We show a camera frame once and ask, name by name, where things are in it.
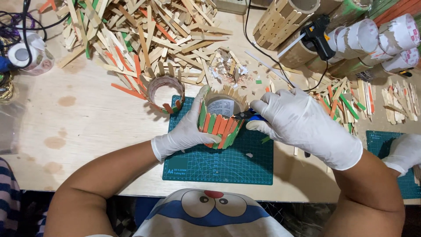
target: red nose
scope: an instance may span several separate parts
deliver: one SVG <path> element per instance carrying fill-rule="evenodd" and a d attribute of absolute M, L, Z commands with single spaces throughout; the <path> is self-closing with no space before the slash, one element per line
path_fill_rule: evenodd
<path fill-rule="evenodd" d="M 224 195 L 223 193 L 221 193 L 221 192 L 218 192 L 218 191 L 209 191 L 209 190 L 205 190 L 205 192 L 204 192 L 208 197 L 211 197 L 211 198 L 222 198 L 222 196 Z"/>

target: hand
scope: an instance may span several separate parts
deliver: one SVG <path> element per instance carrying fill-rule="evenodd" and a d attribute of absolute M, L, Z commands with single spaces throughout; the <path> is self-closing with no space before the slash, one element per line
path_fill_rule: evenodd
<path fill-rule="evenodd" d="M 184 149 L 189 149 L 198 144 L 220 143 L 221 138 L 209 133 L 200 132 L 197 128 L 199 108 L 203 95 L 209 86 L 203 86 L 193 101 L 190 111 L 181 119 L 178 125 L 168 134 L 152 138 L 152 150 L 161 162 L 167 156 Z"/>
<path fill-rule="evenodd" d="M 336 170 L 353 167 L 361 158 L 361 141 L 333 121 L 304 91 L 267 92 L 250 106 L 268 122 L 253 120 L 248 130 L 258 130 L 275 141 L 315 155 Z"/>
<path fill-rule="evenodd" d="M 392 142 L 389 156 L 381 161 L 387 167 L 400 172 L 399 177 L 404 176 L 414 165 L 421 168 L 421 135 L 404 134 L 400 136 Z"/>

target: blue-handled pliers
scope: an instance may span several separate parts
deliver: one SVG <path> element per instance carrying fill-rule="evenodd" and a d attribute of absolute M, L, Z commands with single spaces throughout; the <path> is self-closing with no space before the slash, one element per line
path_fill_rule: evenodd
<path fill-rule="evenodd" d="M 247 111 L 244 112 L 240 112 L 237 114 L 234 114 L 233 117 L 235 119 L 248 119 L 248 120 L 262 120 L 262 121 L 267 121 L 266 119 L 264 119 L 260 114 L 258 114 L 256 111 L 254 111 L 252 108 L 250 108 Z"/>

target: plywood surface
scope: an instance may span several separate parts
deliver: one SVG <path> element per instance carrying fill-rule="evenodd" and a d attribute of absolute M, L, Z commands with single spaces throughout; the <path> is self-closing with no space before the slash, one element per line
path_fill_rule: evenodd
<path fill-rule="evenodd" d="M 32 1 L 31 9 L 40 3 L 43 1 Z M 16 5 L 20 4 L 8 0 L 6 10 L 20 11 L 14 9 Z M 48 10 L 42 15 L 42 22 L 46 25 L 57 20 L 55 13 Z M 250 11 L 250 39 L 253 39 L 252 30 L 263 13 L 259 10 Z M 288 88 L 283 80 L 268 76 L 265 69 L 258 67 L 258 63 L 244 52 L 246 49 L 251 50 L 272 65 L 272 61 L 254 49 L 244 37 L 245 16 L 219 12 L 216 18 L 223 22 L 224 28 L 232 30 L 234 35 L 228 41 L 211 45 L 209 49 L 229 47 L 243 64 L 247 64 L 251 79 L 239 84 L 239 87 L 247 87 L 240 89 L 241 95 L 247 94 L 250 101 L 259 99 L 269 85 L 269 78 L 276 90 Z M 67 54 L 61 46 L 61 32 L 61 26 L 48 30 L 49 38 L 52 37 L 47 42 L 48 49 L 58 61 Z M 265 52 L 276 57 L 275 51 Z M 291 80 L 306 88 L 304 78 L 310 78 L 311 72 L 304 66 L 299 69 L 305 70 L 305 73 L 293 74 Z M 257 79 L 262 80 L 262 84 L 256 84 Z M 25 106 L 26 111 L 19 133 L 19 153 L 3 157 L 11 165 L 21 189 L 56 190 L 75 170 L 92 159 L 167 132 L 169 115 L 157 112 L 145 100 L 111 87 L 111 83 L 121 84 L 117 76 L 86 59 L 84 55 L 63 69 L 54 67 L 38 77 L 16 77 L 20 91 L 19 102 Z M 217 88 L 221 86 L 217 81 L 210 83 Z M 199 86 L 186 84 L 186 96 L 194 97 L 199 89 Z M 167 97 L 170 100 L 173 94 L 174 91 L 167 88 L 157 91 L 157 98 Z M 363 128 L 387 131 L 402 129 L 401 132 L 414 128 L 421 130 L 415 123 L 398 127 L 387 124 L 385 112 L 381 108 L 383 100 L 380 90 L 377 97 L 375 116 L 384 114 L 383 118 L 373 123 L 374 127 L 361 123 Z M 362 128 L 359 131 L 361 135 L 365 134 Z M 122 190 L 121 194 L 164 197 L 178 189 L 198 188 L 240 193 L 256 200 L 336 202 L 339 189 L 333 174 L 326 172 L 326 165 L 314 156 L 304 158 L 301 150 L 298 156 L 294 156 L 293 151 L 291 146 L 275 143 L 272 186 L 163 181 L 163 165 L 159 164 Z"/>

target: cutting mat grid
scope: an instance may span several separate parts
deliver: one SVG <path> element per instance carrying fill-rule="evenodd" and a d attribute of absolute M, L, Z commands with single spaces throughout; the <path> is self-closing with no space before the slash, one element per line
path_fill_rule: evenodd
<path fill-rule="evenodd" d="M 392 141 L 404 133 L 367 130 L 367 150 L 380 159 L 389 155 Z M 414 169 L 410 168 L 405 176 L 397 179 L 403 199 L 421 198 L 421 187 L 414 182 Z"/>
<path fill-rule="evenodd" d="M 180 96 L 173 96 L 172 104 Z M 190 110 L 193 98 L 186 97 L 183 108 L 170 115 L 168 131 L 173 130 Z M 203 144 L 176 152 L 164 162 L 163 180 L 213 183 L 273 184 L 273 140 L 264 144 L 266 135 L 249 131 L 243 124 L 234 144 L 227 149 L 212 149 Z M 252 153 L 253 158 L 246 156 Z"/>

